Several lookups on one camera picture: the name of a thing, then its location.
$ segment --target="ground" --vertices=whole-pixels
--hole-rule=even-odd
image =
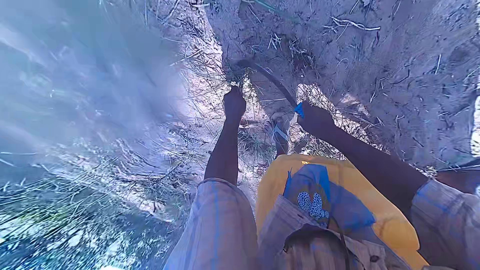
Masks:
[[[227,74],[248,58],[292,93],[318,86],[369,138],[417,167],[472,160],[480,37],[460,1],[213,1],[205,7]],[[250,74],[259,99],[281,98]],[[285,101],[268,115],[291,111]]]

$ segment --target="blue patterned fabric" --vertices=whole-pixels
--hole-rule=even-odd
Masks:
[[[352,193],[328,180],[325,166],[307,164],[289,173],[283,196],[308,213],[323,228],[335,217],[344,230],[369,227],[373,214]]]

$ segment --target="forearm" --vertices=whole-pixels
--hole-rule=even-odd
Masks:
[[[204,179],[216,177],[237,185],[239,124],[240,121],[225,120],[220,137],[208,160]]]
[[[342,152],[380,193],[409,218],[412,199],[427,182],[426,176],[340,128],[334,129],[325,141]]]

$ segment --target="fist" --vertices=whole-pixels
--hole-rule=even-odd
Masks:
[[[297,122],[306,132],[313,136],[326,140],[336,128],[332,115],[329,111],[312,106],[310,100],[306,99],[302,103],[304,118],[299,117]]]
[[[247,102],[243,99],[242,89],[236,86],[232,86],[230,92],[223,96],[226,121],[240,122],[246,107]]]

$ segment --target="machete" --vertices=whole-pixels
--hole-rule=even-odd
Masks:
[[[278,88],[278,90],[280,90],[280,92],[282,92],[282,94],[285,96],[287,101],[292,106],[293,111],[298,113],[303,118],[302,103],[300,102],[300,104],[297,104],[297,102],[295,101],[293,96],[290,94],[290,92],[285,88],[285,86],[283,86],[283,84],[280,81],[278,81],[273,75],[271,75],[266,69],[247,59],[238,61],[237,65],[242,68],[248,67],[248,68],[254,69],[260,72],[263,76],[265,76],[270,82],[272,82]]]

